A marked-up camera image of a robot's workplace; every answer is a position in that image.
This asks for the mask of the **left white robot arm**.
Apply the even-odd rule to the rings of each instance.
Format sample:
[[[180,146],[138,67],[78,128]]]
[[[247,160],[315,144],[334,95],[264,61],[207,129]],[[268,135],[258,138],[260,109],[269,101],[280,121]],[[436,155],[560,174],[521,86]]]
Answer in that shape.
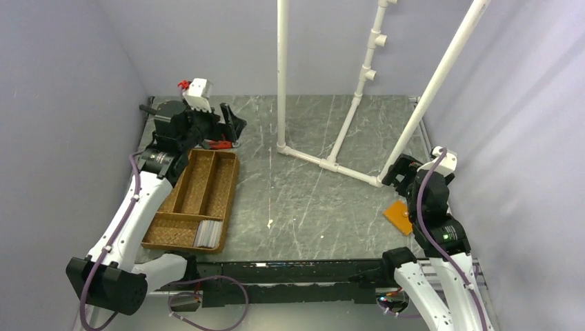
[[[167,252],[136,264],[137,253],[156,212],[186,170],[190,151],[241,133],[234,127],[236,116],[227,103],[220,103],[220,113],[212,106],[191,106],[178,100],[162,103],[158,109],[139,108],[152,115],[155,128],[150,143],[129,156],[130,187],[98,242],[84,257],[73,257],[66,266],[81,316],[86,315],[87,305],[114,315],[132,315],[155,290],[169,284],[187,290],[197,283],[196,258]]]

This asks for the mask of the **orange leather card holder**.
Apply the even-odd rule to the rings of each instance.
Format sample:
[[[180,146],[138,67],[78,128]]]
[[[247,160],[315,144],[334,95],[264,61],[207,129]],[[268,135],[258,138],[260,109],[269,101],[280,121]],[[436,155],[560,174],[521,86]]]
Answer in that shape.
[[[408,216],[408,209],[405,203],[396,201],[385,209],[382,215],[405,237],[413,232],[413,226]]]

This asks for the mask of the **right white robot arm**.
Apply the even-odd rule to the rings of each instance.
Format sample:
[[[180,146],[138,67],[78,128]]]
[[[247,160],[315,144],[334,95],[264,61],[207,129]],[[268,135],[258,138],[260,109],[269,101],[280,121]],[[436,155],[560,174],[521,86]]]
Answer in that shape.
[[[434,289],[408,248],[383,253],[380,277],[386,285],[398,285],[406,293],[429,330],[493,330],[468,237],[450,212],[448,186],[455,177],[456,164],[455,155],[445,148],[436,150],[427,163],[402,154],[382,181],[405,198],[415,240],[435,271],[442,292]]]

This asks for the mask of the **woven brown divided tray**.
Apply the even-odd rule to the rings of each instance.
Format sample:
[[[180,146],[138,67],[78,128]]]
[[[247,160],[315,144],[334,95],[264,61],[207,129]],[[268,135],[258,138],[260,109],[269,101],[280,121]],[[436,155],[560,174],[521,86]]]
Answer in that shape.
[[[188,165],[176,186],[163,201],[141,246],[151,250],[179,250],[219,254],[222,252],[231,216],[240,162],[234,152],[193,149]],[[219,246],[194,248],[199,222],[223,222]]]

